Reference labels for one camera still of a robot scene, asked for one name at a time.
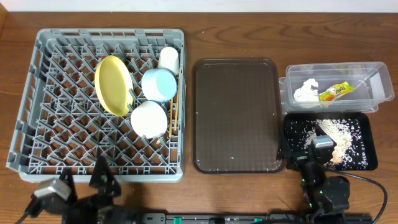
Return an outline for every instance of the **wooden table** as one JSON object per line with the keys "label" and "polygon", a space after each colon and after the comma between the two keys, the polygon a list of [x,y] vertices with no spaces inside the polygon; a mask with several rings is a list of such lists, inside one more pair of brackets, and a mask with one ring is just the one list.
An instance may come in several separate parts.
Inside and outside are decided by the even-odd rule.
{"label": "wooden table", "polygon": [[[201,58],[267,57],[285,76],[288,65],[380,61],[398,90],[398,14],[296,13],[10,13],[0,39],[0,223],[16,221],[38,184],[21,181],[5,168],[32,48],[42,28],[179,28],[187,42],[186,169],[177,184],[122,184],[116,203],[170,213],[266,213],[273,208],[303,210],[301,177],[279,174],[206,175],[192,165],[192,66]],[[389,203],[380,223],[398,223],[398,100],[382,103],[371,121],[379,167],[355,172],[382,183]],[[349,212],[381,207],[382,191],[349,179]],[[78,184],[80,197],[95,193]],[[60,223],[45,213],[26,223]]]}

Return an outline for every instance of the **yellow plate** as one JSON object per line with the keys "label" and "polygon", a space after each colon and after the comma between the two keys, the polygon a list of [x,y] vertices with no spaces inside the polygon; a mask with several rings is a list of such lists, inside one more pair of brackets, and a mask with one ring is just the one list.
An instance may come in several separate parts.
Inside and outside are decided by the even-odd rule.
{"label": "yellow plate", "polygon": [[129,112],[128,103],[133,99],[129,93],[132,80],[125,64],[115,56],[107,56],[95,71],[95,91],[105,110],[116,116]]}

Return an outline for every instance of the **gray plastic dish rack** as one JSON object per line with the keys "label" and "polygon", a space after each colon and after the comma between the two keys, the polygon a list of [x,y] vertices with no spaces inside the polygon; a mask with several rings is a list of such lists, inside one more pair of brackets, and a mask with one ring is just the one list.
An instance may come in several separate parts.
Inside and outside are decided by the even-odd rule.
{"label": "gray plastic dish rack", "polygon": [[[133,80],[130,112],[146,101],[144,72],[157,66],[167,46],[180,54],[178,130],[142,139],[130,114],[107,113],[96,96],[97,64],[114,55]],[[22,180],[40,182],[72,168],[75,182],[89,182],[104,156],[123,182],[176,182],[183,175],[185,142],[184,34],[178,29],[43,29],[37,34],[6,166]],[[162,104],[170,114],[170,103]]]}

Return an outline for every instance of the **white mug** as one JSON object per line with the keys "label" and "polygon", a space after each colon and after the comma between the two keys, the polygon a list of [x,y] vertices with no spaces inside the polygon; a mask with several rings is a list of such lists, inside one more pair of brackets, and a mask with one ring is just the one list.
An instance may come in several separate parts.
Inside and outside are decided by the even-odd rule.
{"label": "white mug", "polygon": [[131,126],[142,138],[157,138],[167,130],[167,115],[163,108],[153,101],[141,103],[131,113]]}
{"label": "white mug", "polygon": [[150,69],[141,80],[142,91],[148,100],[165,103],[177,92],[177,82],[173,74],[166,69]]}
{"label": "white mug", "polygon": [[180,60],[178,52],[173,47],[165,47],[160,51],[159,64],[157,68],[170,70],[173,75],[178,75]]}

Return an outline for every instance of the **black cable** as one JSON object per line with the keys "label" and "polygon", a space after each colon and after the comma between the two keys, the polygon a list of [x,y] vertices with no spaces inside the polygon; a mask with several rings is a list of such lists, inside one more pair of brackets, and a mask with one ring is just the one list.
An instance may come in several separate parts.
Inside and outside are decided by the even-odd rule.
{"label": "black cable", "polygon": [[327,171],[330,171],[330,172],[334,172],[334,173],[336,173],[336,174],[347,175],[348,177],[354,177],[354,178],[357,178],[357,179],[359,179],[359,180],[367,181],[367,182],[370,182],[370,183],[372,183],[372,184],[374,184],[374,185],[376,185],[376,186],[378,186],[378,187],[381,188],[381,190],[383,191],[383,194],[384,194],[384,201],[383,201],[383,205],[381,206],[380,212],[378,213],[378,215],[376,215],[376,217],[375,217],[375,219],[373,220],[372,224],[377,223],[377,221],[379,221],[381,215],[383,214],[384,209],[385,209],[386,206],[387,206],[388,195],[387,195],[387,190],[386,190],[386,188],[384,188],[384,186],[381,185],[379,182],[377,182],[377,181],[375,181],[375,180],[372,180],[372,179],[368,179],[368,178],[366,178],[366,177],[361,177],[361,176],[358,176],[358,175],[349,174],[349,173],[346,173],[346,172],[342,172],[342,171],[339,171],[339,170],[333,170],[333,169],[329,169],[329,168],[326,168],[326,170],[327,170]]}
{"label": "black cable", "polygon": [[15,224],[21,224],[21,223],[25,220],[25,218],[26,218],[27,216],[28,216],[28,213],[25,212],[25,213],[23,214],[23,216],[21,216],[21,218],[18,219],[18,221],[15,222]]}

